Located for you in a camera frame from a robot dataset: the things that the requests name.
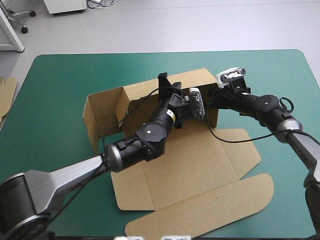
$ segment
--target flattened cardboard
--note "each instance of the flattened cardboard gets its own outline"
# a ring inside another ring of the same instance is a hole
[[[187,129],[192,127],[185,126],[175,132]],[[189,136],[168,141],[165,154],[157,159],[111,173],[121,210],[162,209],[238,181],[261,160],[252,142],[221,142],[211,135],[207,126],[196,131],[190,130]],[[216,133],[225,139],[249,138],[244,129],[219,129]]]
[[[190,87],[198,87],[204,101],[209,100],[208,89],[217,87],[215,77],[205,68],[170,75],[168,79],[172,84],[181,82],[182,89],[186,89],[185,92],[187,94]],[[153,79],[94,93],[87,97],[82,118],[87,129],[89,140],[96,154],[98,153],[98,142],[100,138],[120,132],[123,132],[125,136],[132,135],[142,123],[148,121],[158,103],[157,92],[149,97],[123,124],[107,132],[107,130],[116,125],[127,112],[130,113],[134,107],[143,100],[143,97],[157,88],[158,79]],[[218,110],[211,109],[209,117],[213,126],[216,126]],[[204,126],[203,122],[197,122],[195,120],[190,120],[189,122],[186,122],[186,124],[192,124],[195,128],[197,128],[198,125]],[[185,135],[188,133],[181,131],[179,134]],[[171,134],[170,138],[174,139],[175,135]]]
[[[131,221],[125,233],[146,240],[165,235],[194,238],[258,213],[269,204],[273,192],[273,180],[268,174],[238,180]]]
[[[9,112],[17,87],[17,79],[9,77],[6,81],[0,77],[0,122]]]

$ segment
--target black motor joint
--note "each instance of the black motor joint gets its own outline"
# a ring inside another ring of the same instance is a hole
[[[158,81],[158,105],[149,121],[142,124],[134,135],[107,145],[106,161],[111,171],[120,172],[142,160],[150,161],[163,155],[172,127],[181,128],[182,116],[191,116],[181,83],[171,85],[167,73],[161,73]]]

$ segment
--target green table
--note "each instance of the green table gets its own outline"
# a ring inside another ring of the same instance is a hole
[[[320,139],[320,91],[298,50],[71,54],[37,57],[0,132],[0,180],[30,169],[52,171],[91,158],[82,113],[88,94],[198,68],[212,74],[244,67],[255,95],[288,97],[304,130]],[[221,110],[218,127],[244,128],[251,137],[268,130],[248,117]],[[262,161],[246,177],[268,173],[274,196],[260,213],[206,237],[308,237],[314,234],[305,203],[307,169],[287,144],[256,141]],[[110,174],[93,180],[50,226],[57,235],[123,235],[126,223],[149,212],[119,210]]]

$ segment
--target black cable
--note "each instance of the black cable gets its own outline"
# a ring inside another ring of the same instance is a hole
[[[290,104],[290,106],[291,106],[291,109],[290,109],[290,110],[288,110],[287,106],[284,104],[284,102],[282,101],[282,99],[283,99],[283,100],[286,100],[286,101]],[[279,102],[280,102],[281,107],[283,107],[283,109],[284,109],[286,112],[292,113],[292,112],[294,111],[295,105],[294,105],[294,103],[293,103],[289,98],[287,98],[287,97],[280,97]]]
[[[162,86],[162,87],[158,87],[157,89],[153,90],[152,92],[150,92],[147,96],[144,97],[144,99],[130,112],[128,113],[126,116],[124,116],[120,121],[118,121],[115,125],[113,125],[111,128],[109,128],[106,131],[106,135],[108,135],[108,133],[114,129],[115,127],[117,127],[120,123],[122,123],[128,116],[130,116],[131,114],[133,114],[144,102],[145,100],[147,100],[154,92],[158,91],[159,89],[175,89],[177,91],[179,91],[180,93],[182,93],[184,96],[186,95],[186,93],[184,91],[182,91],[181,89],[177,89],[175,87],[172,86]],[[104,157],[106,157],[107,153],[106,153],[106,140],[105,137],[102,139],[103,142],[103,151],[104,151]],[[82,191],[82,189],[84,189],[84,187],[96,176],[96,174],[98,173],[98,171],[102,168],[103,165],[105,165],[106,163],[106,159],[102,158],[102,163],[100,164],[100,166],[98,166],[94,172],[92,173],[92,175],[86,180],[84,181],[81,186],[78,188],[78,190],[75,192],[75,194],[72,195],[72,197],[63,205],[63,207],[51,218],[51,220],[48,222],[48,224],[46,225],[46,227],[48,225],[50,225],[54,220],[56,220],[57,217],[59,217],[59,215],[69,206],[69,204],[76,198],[76,196]]]

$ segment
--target cardboard flap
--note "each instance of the cardboard flap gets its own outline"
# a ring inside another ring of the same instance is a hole
[[[194,238],[259,212],[270,202],[273,189],[268,174],[239,180],[131,221],[125,233],[146,240],[165,235]]]
[[[250,139],[247,131],[241,128],[217,129],[215,132],[218,137],[225,140],[240,141],[244,139]],[[253,143],[227,143],[221,141],[221,144],[228,155],[228,158],[230,159],[235,173],[239,179],[241,179],[257,165],[257,159],[259,159],[259,162],[261,161],[261,156]]]
[[[227,139],[249,138],[243,129],[217,132]],[[112,172],[111,177],[120,209],[158,210],[235,182],[260,160],[252,142],[222,144],[205,130],[167,142],[163,156]]]
[[[17,87],[17,79],[9,77],[6,81],[2,77],[0,79],[0,118],[6,115],[12,104],[12,99]]]

